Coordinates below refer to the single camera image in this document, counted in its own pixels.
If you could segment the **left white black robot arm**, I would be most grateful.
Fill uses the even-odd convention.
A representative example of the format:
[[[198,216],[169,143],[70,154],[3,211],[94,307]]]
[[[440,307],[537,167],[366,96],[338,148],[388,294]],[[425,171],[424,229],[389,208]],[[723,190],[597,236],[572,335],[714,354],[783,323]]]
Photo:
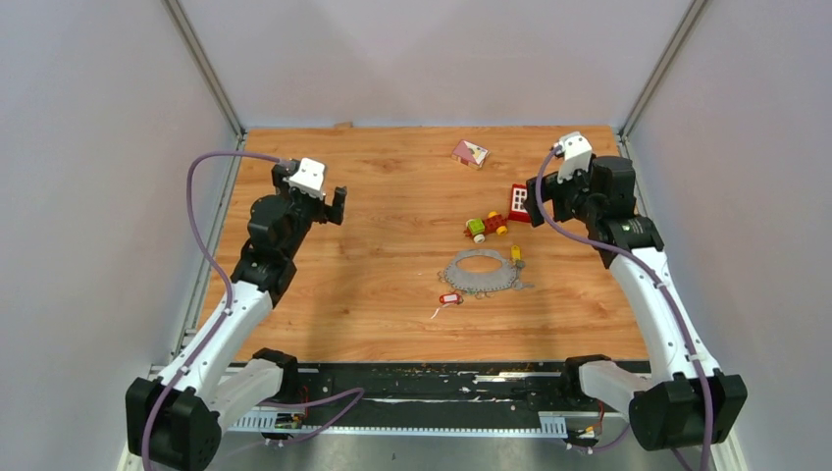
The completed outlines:
[[[225,293],[206,324],[153,379],[138,378],[126,393],[128,448],[151,470],[204,470],[228,428],[270,398],[293,403],[300,393],[296,360],[265,348],[238,372],[227,367],[291,284],[294,257],[315,224],[340,225],[346,189],[325,191],[327,166],[311,158],[275,159],[274,193],[250,210],[248,240]]]

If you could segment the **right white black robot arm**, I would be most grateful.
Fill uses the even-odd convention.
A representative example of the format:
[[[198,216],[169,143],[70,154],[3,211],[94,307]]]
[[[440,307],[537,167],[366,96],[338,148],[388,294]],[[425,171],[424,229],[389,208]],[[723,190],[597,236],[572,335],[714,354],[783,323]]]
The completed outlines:
[[[573,409],[596,400],[620,412],[648,451],[725,442],[748,398],[697,334],[674,287],[664,243],[639,213],[636,172],[622,157],[592,156],[585,168],[541,167],[524,203],[533,226],[594,248],[619,284],[648,349],[650,378],[602,354],[570,357],[560,395]]]

